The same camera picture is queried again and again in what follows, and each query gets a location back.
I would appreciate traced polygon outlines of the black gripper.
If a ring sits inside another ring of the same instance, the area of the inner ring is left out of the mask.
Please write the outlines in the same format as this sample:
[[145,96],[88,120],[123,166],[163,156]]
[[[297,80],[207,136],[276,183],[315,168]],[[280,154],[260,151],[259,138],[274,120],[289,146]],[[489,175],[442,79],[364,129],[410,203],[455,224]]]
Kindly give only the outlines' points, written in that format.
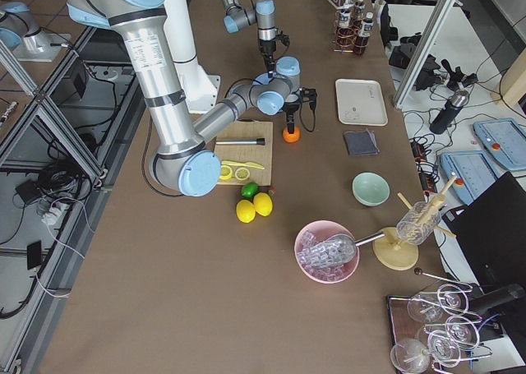
[[290,45],[289,38],[275,38],[271,40],[259,39],[258,40],[259,50],[260,50],[260,53],[263,55],[263,59],[264,59],[266,75],[269,77],[272,77],[275,74],[276,63],[274,59],[274,53],[276,52],[278,43],[281,43],[285,47],[285,50],[283,52],[283,55],[285,55],[288,52],[288,48]]
[[310,110],[315,113],[317,106],[317,92],[314,88],[300,87],[296,92],[292,93],[292,99],[285,101],[282,110],[286,112],[286,129],[287,133],[295,132],[295,117],[294,114],[304,103],[309,104]]

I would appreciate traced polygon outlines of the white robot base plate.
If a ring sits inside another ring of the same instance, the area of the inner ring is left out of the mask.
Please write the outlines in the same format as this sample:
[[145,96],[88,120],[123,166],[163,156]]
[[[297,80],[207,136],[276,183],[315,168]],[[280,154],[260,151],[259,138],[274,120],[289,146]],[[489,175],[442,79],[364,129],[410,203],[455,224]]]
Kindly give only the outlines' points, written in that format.
[[209,112],[216,104],[219,94],[221,77],[218,75],[208,75],[208,82],[204,82],[187,96],[187,106],[190,113],[204,114]]

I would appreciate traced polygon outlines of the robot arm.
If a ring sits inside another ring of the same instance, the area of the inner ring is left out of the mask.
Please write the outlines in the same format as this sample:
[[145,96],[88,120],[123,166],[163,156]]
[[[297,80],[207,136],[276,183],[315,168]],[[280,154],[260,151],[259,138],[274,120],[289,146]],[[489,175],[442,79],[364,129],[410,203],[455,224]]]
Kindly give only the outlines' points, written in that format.
[[224,26],[230,34],[237,33],[250,25],[257,26],[258,49],[264,59],[267,76],[276,73],[277,58],[274,53],[280,42],[288,50],[290,39],[275,25],[275,4],[273,0],[258,0],[245,8],[238,0],[221,0],[224,5]]
[[180,196],[204,196],[219,181],[221,162],[206,145],[247,109],[267,115],[293,111],[304,102],[316,106],[316,91],[300,85],[294,57],[273,60],[267,43],[279,37],[272,0],[243,10],[235,0],[222,0],[230,31],[256,23],[268,81],[238,85],[198,119],[187,107],[187,89],[205,78],[184,77],[176,57],[193,45],[187,0],[67,0],[70,17],[81,24],[114,30],[124,41],[155,124],[160,145],[150,161],[154,180]]

